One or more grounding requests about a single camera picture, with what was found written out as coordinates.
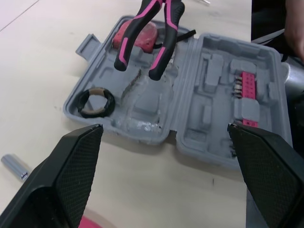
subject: person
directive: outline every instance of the person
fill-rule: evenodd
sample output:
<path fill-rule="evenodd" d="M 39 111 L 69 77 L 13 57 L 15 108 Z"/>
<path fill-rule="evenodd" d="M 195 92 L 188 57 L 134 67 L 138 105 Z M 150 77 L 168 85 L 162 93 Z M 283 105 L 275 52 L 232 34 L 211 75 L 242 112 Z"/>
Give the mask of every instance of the person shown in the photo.
<path fill-rule="evenodd" d="M 304 62 L 304 0 L 253 0 L 251 29 L 253 42 Z"/>

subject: dark fabric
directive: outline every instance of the dark fabric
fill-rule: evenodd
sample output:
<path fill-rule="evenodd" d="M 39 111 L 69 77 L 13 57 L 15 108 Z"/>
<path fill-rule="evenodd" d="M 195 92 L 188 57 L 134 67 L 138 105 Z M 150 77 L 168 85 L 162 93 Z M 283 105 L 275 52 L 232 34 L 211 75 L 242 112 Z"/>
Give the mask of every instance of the dark fabric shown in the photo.
<path fill-rule="evenodd" d="M 266 36 L 285 28 L 285 0 L 253 0 L 251 17 L 251 40 Z M 288 46 L 284 34 L 265 44 L 279 53 L 295 56 Z"/>
<path fill-rule="evenodd" d="M 285 0 L 253 0 L 252 12 L 258 12 L 265 8 L 285 8 Z"/>

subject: black strap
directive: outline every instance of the black strap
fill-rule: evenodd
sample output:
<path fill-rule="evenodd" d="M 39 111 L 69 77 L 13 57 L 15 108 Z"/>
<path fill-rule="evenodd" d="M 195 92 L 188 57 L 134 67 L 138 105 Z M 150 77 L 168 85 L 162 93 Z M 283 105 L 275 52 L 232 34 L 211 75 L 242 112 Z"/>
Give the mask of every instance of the black strap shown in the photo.
<path fill-rule="evenodd" d="M 177 41 L 176 42 L 180 42 L 186 39 L 189 39 L 190 37 L 193 37 L 196 34 L 196 30 L 191 30 L 189 32 L 186 32 L 180 36 L 177 37 Z M 153 49 L 159 49 L 162 47 L 162 44 L 154 44 Z"/>
<path fill-rule="evenodd" d="M 90 95 L 100 95 L 107 99 L 103 108 L 97 110 L 85 110 L 85 104 L 89 100 Z M 111 92 L 104 88 L 91 88 L 83 91 L 78 97 L 77 110 L 83 118 L 106 117 L 112 114 L 115 109 L 115 99 Z"/>

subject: pink object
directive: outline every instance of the pink object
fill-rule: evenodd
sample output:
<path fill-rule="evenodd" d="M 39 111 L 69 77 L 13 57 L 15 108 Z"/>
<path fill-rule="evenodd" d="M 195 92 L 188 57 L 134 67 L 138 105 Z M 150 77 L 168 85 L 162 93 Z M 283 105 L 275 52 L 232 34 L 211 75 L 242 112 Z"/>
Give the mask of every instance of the pink object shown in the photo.
<path fill-rule="evenodd" d="M 243 119 L 243 125 L 250 126 L 250 127 L 257 127 L 257 122 L 252 121 L 252 120 Z"/>
<path fill-rule="evenodd" d="M 242 72 L 242 97 L 256 99 L 256 82 L 255 82 L 255 75 Z"/>
<path fill-rule="evenodd" d="M 118 30 L 118 32 L 115 34 L 112 44 L 113 44 L 113 48 L 118 49 L 122 39 L 123 39 L 123 35 L 125 30 L 127 29 L 127 27 L 129 26 L 129 24 L 131 23 L 132 20 L 129 20 L 127 22 L 125 22 Z M 156 42 L 157 39 L 157 28 L 156 25 L 152 22 L 149 22 L 143 29 L 142 31 L 139 33 L 134 45 L 137 47 L 142 48 L 142 50 L 146 53 L 152 53 L 153 51 L 153 46 Z M 121 53 L 119 55 L 124 56 L 124 52 L 121 49 Z"/>
<path fill-rule="evenodd" d="M 85 216 L 81 218 L 80 224 L 78 228 L 102 228 L 100 225 L 92 222 Z"/>
<path fill-rule="evenodd" d="M 157 66 L 158 62 L 160 61 L 160 59 L 161 59 L 161 57 L 162 57 L 163 52 L 165 51 L 165 49 L 166 49 L 165 47 L 161 48 L 161 50 L 159 51 L 159 53 L 158 53 L 158 55 L 157 55 L 157 57 L 156 57 L 153 65 L 151 67 L 151 70 L 153 70 L 154 68 L 156 68 L 156 66 Z"/>
<path fill-rule="evenodd" d="M 122 61 L 125 64 L 125 66 L 127 66 L 127 61 L 124 59 L 124 51 L 125 51 L 125 47 L 127 46 L 127 42 L 128 42 L 128 38 L 125 37 L 123 39 L 122 48 L 120 49 L 120 53 L 119 53 L 119 60 Z"/>
<path fill-rule="evenodd" d="M 141 14 L 135 16 L 134 19 L 138 19 L 138 18 L 142 18 L 142 17 L 146 16 L 146 14 L 151 10 L 151 8 L 153 7 L 153 5 L 156 2 L 158 2 L 160 4 L 160 6 L 161 6 L 160 9 L 161 9 L 162 8 L 162 0 L 152 0 L 152 1 L 150 1 L 147 8 L 145 8 L 144 11 Z"/>
<path fill-rule="evenodd" d="M 176 31 L 178 30 L 177 26 L 174 25 L 171 21 L 171 0 L 166 0 L 166 5 L 167 5 L 167 24 L 174 28 Z"/>

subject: pliers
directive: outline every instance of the pliers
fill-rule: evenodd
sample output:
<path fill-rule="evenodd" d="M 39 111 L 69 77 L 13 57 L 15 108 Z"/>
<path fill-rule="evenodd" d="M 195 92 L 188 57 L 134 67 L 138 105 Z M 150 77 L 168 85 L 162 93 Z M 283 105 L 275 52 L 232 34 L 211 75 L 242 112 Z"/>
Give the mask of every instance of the pliers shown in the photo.
<path fill-rule="evenodd" d="M 185 5 L 181 0 L 142 0 L 139 12 L 124 32 L 114 63 L 117 70 L 125 71 L 127 69 L 137 36 L 160 11 L 163 3 L 165 3 L 165 40 L 149 71 L 149 77 L 152 80 L 160 80 L 174 52 L 179 21 L 185 11 Z"/>

